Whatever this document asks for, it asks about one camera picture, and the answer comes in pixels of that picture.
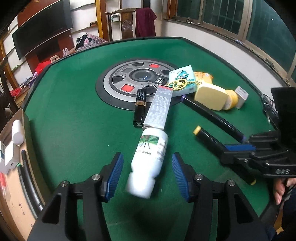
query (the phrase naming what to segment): red towel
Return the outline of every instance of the red towel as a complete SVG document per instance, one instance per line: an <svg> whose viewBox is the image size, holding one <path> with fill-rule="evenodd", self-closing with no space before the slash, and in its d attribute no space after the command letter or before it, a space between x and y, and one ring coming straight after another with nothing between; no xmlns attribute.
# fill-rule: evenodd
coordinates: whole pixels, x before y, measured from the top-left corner
<svg viewBox="0 0 296 241"><path fill-rule="evenodd" d="M157 19L151 8L137 8L136 10L136 37L155 36L154 20Z"/></svg>

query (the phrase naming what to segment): black cable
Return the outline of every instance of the black cable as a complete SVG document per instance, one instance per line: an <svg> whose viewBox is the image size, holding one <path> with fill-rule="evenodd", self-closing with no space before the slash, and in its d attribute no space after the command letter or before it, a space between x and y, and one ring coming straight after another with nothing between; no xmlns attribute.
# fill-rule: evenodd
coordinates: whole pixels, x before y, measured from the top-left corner
<svg viewBox="0 0 296 241"><path fill-rule="evenodd" d="M38 192L35 188L35 185L33 183L33 178L30 172L30 168L29 168L29 163L28 163L28 159L27 159L27 153L25 150L22 150L22 161L23 161L23 169L24 169L24 174L25 174L25 178L26 178L26 187L29 190L29 193L32 197L32 201L34 203L34 209L35 212L37 213L37 215L39 215L39 213L43 210L43 204L41 202L41 199L38 195Z"/></svg>
<svg viewBox="0 0 296 241"><path fill-rule="evenodd" d="M35 212L35 209L33 208L32 202L31 202L31 200L30 200L30 198L29 198L29 195L28 195L28 192L27 192L27 189L26 189L26 186L25 186L25 180L23 179L23 177L24 177L25 175L24 175L24 170L23 170L22 165L18 165L18 167L17 167L17 171L18 171L18 174L19 174L20 184L21 184L21 186L22 186L22 191L23 191L24 196L25 196L25 198L26 198L26 201L27 201L27 203L28 203L28 205L29 205L29 208L30 208L30 210L31 210L31 212L32 212L32 215L33 215L34 218L36 219L36 218L37 218L37 214L36 214L36 212Z"/></svg>

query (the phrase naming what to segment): clothing pile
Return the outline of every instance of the clothing pile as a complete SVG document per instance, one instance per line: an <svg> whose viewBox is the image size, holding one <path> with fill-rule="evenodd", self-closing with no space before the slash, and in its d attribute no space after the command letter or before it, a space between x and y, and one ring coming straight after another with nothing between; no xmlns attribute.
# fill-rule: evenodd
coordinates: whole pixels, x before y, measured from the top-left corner
<svg viewBox="0 0 296 241"><path fill-rule="evenodd" d="M98 36L95 36L93 34L86 33L85 35L82 35L80 38L76 40L76 50L84 50L93 46L101 45L107 43L105 39L102 39Z"/></svg>

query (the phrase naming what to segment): red button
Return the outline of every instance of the red button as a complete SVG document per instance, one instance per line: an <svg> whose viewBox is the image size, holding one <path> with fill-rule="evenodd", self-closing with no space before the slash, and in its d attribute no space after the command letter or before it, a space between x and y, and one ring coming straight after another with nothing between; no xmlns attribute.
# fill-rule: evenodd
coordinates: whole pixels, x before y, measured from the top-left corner
<svg viewBox="0 0 296 241"><path fill-rule="evenodd" d="M124 85L120 89L125 91L125 92L131 92L135 87L131 85Z"/></svg>
<svg viewBox="0 0 296 241"><path fill-rule="evenodd" d="M152 68L158 68L159 67L159 65L157 65L157 64L151 64L149 66L152 67Z"/></svg>

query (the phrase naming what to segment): human hand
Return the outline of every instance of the human hand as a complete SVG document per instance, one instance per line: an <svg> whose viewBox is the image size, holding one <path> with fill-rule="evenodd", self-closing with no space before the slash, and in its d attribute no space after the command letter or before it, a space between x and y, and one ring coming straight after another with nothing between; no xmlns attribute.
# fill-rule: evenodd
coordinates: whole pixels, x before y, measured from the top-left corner
<svg viewBox="0 0 296 241"><path fill-rule="evenodd" d="M274 179L274 199L276 204L279 205L281 203L282 196L285 193L285 178L276 178ZM287 181L287 187L295 185L296 178L289 178Z"/></svg>

